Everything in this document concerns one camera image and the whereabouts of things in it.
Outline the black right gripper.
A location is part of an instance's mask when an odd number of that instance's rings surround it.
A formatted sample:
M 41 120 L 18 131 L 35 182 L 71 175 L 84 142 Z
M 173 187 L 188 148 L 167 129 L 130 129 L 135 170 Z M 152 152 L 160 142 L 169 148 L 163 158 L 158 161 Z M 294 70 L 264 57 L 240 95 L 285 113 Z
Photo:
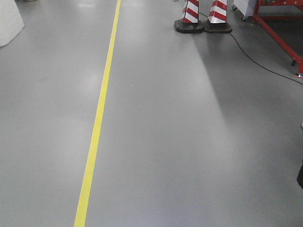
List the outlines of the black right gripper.
M 301 188 L 303 188 L 303 165 L 300 167 L 296 180 L 297 180 L 299 186 Z

